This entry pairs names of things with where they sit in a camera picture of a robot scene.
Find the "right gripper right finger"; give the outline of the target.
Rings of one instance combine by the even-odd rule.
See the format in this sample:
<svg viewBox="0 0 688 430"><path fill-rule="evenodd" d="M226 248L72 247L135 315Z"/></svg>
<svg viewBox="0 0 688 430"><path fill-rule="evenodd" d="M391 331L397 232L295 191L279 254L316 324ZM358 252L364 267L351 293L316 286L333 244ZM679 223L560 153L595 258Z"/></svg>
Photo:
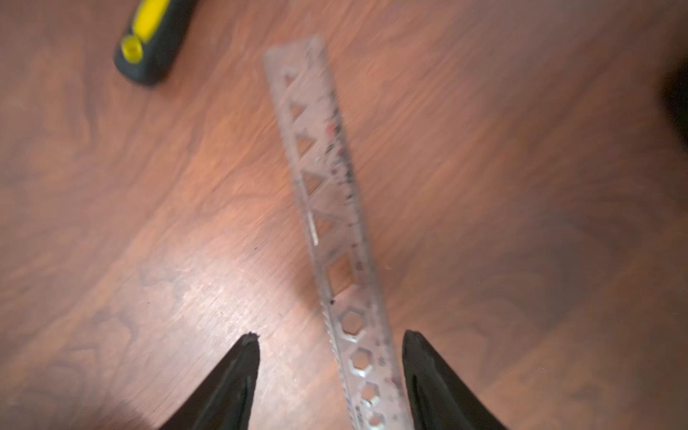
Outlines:
<svg viewBox="0 0 688 430"><path fill-rule="evenodd" d="M404 333L402 364L414 428L505 430L418 331Z"/></svg>

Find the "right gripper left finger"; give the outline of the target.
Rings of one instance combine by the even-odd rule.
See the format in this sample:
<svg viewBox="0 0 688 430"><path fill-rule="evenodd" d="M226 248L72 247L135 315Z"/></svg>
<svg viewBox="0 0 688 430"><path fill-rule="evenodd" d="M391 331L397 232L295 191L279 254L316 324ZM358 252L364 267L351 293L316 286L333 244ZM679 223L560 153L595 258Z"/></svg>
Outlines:
<svg viewBox="0 0 688 430"><path fill-rule="evenodd" d="M161 430L247 429L259 365L258 335L246 333L161 426Z"/></svg>

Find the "clear stencil ruler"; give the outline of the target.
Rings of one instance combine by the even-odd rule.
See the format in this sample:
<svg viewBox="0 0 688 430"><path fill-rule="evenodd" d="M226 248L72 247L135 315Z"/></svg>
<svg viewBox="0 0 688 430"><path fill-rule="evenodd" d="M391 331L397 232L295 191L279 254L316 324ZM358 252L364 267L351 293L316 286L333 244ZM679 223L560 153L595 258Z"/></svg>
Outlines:
<svg viewBox="0 0 688 430"><path fill-rule="evenodd" d="M324 41L274 46L263 61L352 426L410 429Z"/></svg>

